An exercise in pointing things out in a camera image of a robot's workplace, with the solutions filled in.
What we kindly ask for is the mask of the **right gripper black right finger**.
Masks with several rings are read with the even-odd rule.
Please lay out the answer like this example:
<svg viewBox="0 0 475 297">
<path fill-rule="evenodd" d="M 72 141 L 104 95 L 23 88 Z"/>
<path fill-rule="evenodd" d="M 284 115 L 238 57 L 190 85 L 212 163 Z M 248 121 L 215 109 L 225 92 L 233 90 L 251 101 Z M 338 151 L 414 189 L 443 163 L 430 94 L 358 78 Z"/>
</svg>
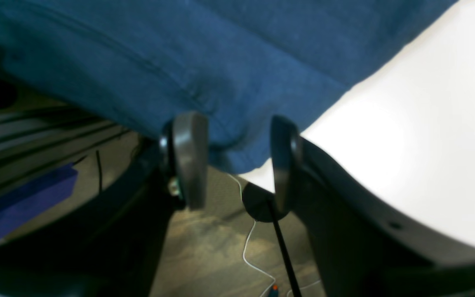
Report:
<svg viewBox="0 0 475 297">
<path fill-rule="evenodd" d="M 475 247 L 396 210 L 275 116 L 274 205 L 307 229 L 328 297 L 475 297 Z"/>
</svg>

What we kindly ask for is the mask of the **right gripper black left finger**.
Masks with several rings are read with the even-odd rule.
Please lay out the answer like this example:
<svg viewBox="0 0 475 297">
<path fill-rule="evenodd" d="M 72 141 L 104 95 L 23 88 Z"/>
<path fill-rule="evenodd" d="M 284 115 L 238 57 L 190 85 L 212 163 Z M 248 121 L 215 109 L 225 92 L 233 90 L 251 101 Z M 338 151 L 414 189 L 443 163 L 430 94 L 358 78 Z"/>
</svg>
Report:
<svg viewBox="0 0 475 297">
<path fill-rule="evenodd" d="M 0 297 L 147 297 L 169 222 L 205 206 L 209 119 L 175 117 L 108 188 L 0 245 Z"/>
</svg>

